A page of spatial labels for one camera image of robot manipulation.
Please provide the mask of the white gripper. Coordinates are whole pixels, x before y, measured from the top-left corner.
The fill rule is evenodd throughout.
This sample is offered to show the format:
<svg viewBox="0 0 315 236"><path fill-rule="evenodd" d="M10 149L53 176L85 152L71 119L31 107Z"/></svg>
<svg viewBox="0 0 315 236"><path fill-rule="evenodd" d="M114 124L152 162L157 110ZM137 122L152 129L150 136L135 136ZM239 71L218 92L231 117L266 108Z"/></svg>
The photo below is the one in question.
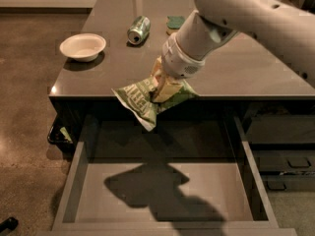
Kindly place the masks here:
<svg viewBox="0 0 315 236"><path fill-rule="evenodd" d="M152 101L162 103L170 99L183 87L183 81L176 79L191 78L204 66L204 60L195 60L181 50L173 33L162 46L161 58L156 59L151 71L156 87Z"/></svg>

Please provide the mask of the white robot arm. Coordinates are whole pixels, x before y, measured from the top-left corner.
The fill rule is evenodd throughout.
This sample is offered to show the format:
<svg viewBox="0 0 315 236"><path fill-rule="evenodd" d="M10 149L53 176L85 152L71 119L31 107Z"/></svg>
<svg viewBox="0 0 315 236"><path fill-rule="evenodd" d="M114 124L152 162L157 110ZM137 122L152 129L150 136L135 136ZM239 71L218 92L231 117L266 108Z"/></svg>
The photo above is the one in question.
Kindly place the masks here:
<svg viewBox="0 0 315 236"><path fill-rule="evenodd" d="M161 51L153 72L153 102L165 102L186 78L205 66L207 56L243 32L290 69L315 84L315 15L278 0L194 0L195 10Z"/></svg>

